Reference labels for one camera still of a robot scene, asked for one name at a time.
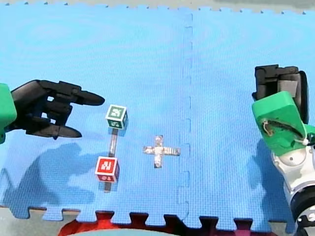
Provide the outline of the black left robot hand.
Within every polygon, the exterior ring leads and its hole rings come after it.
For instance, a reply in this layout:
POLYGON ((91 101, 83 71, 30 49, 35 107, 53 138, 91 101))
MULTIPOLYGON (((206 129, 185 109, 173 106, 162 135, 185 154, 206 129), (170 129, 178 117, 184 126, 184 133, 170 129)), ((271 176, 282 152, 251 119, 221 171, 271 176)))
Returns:
POLYGON ((72 104, 100 106, 105 99, 66 82, 32 80, 14 90, 0 85, 0 142, 12 130, 45 138, 80 138, 81 133, 66 125, 72 104))

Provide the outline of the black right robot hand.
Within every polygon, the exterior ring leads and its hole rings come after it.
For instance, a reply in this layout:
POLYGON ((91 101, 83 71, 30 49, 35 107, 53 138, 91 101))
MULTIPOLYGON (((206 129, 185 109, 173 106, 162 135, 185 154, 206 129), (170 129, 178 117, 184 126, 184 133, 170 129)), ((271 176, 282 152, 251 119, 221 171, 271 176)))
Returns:
POLYGON ((303 123, 309 123, 309 87, 307 75, 297 66, 277 64, 255 67, 255 87, 252 98, 257 101, 280 91, 291 94, 303 123))

